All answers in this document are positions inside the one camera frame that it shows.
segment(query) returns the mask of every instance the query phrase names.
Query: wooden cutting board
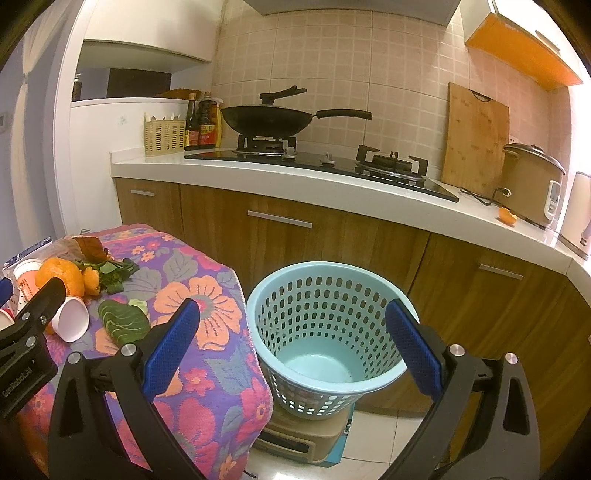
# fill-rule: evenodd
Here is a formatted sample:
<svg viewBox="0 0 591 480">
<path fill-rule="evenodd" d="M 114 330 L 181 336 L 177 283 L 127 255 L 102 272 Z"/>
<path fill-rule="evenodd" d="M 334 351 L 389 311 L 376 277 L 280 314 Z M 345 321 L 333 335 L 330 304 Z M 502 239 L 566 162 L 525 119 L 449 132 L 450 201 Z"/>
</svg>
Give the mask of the wooden cutting board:
<svg viewBox="0 0 591 480">
<path fill-rule="evenodd" d="M 447 148 L 441 181 L 491 197 L 499 186 L 503 147 L 509 143 L 509 107 L 449 84 Z"/>
</svg>

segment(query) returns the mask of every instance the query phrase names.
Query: power cord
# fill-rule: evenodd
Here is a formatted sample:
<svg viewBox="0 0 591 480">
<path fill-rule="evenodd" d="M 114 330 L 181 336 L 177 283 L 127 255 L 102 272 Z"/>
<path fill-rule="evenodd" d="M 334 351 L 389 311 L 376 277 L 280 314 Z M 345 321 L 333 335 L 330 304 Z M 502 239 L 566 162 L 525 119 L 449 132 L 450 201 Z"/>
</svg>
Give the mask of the power cord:
<svg viewBox="0 0 591 480">
<path fill-rule="evenodd" d="M 494 201 L 492 198 L 488 198 L 488 197 L 485 197 L 484 195 L 480 195 L 478 193 L 471 192 L 470 190 L 465 189 L 464 187 L 460 188 L 460 192 L 465 193 L 466 195 L 472 195 L 476 200 L 478 200 L 481 204 L 486 205 L 487 207 L 489 207 L 493 203 L 498 203 L 498 202 Z M 495 188 L 495 191 L 492 193 L 493 198 L 495 197 L 497 192 L 501 192 L 505 197 L 511 196 L 511 191 L 509 189 L 498 187 L 498 188 Z"/>
</svg>

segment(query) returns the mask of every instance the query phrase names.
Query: metal screw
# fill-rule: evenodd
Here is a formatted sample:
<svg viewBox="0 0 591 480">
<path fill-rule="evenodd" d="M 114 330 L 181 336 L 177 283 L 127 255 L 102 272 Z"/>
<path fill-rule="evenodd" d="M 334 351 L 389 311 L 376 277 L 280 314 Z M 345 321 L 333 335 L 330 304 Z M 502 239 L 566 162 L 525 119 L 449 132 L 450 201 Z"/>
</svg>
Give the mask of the metal screw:
<svg viewBox="0 0 591 480">
<path fill-rule="evenodd" d="M 514 353 L 506 353 L 505 360 L 507 360 L 511 365 L 515 365 L 519 361 L 517 355 Z"/>
<path fill-rule="evenodd" d="M 70 355 L 68 355 L 68 363 L 75 365 L 80 361 L 81 358 L 81 354 L 79 354 L 78 352 L 73 352 Z"/>
<path fill-rule="evenodd" d="M 121 355 L 132 356 L 137 351 L 137 349 L 138 348 L 133 343 L 126 343 L 121 347 Z"/>
<path fill-rule="evenodd" d="M 466 353 L 466 351 L 464 350 L 464 347 L 462 345 L 458 345 L 457 343 L 450 345 L 449 352 L 453 356 L 462 356 L 464 353 Z"/>
</svg>

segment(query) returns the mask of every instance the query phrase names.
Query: outlet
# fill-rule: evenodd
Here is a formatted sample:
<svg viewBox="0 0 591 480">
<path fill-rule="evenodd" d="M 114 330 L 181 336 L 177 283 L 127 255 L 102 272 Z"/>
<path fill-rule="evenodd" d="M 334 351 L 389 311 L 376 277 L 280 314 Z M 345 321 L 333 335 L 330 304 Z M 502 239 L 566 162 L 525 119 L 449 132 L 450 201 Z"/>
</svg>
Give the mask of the outlet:
<svg viewBox="0 0 591 480">
<path fill-rule="evenodd" d="M 8 112 L 0 113 L 0 134 L 3 134 L 6 130 L 8 130 L 8 124 Z"/>
</svg>

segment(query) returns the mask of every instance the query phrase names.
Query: light blue basket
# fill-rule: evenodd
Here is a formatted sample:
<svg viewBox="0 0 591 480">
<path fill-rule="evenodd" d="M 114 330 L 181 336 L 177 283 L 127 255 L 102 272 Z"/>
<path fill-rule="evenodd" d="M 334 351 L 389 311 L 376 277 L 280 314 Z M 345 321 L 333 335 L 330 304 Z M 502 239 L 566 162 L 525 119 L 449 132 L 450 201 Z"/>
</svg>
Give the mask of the light blue basket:
<svg viewBox="0 0 591 480">
<path fill-rule="evenodd" d="M 418 321 L 400 289 L 351 265 L 304 262 L 260 282 L 246 317 L 278 403 L 320 420 L 400 377 L 407 367 L 384 321 L 395 298 Z"/>
</svg>

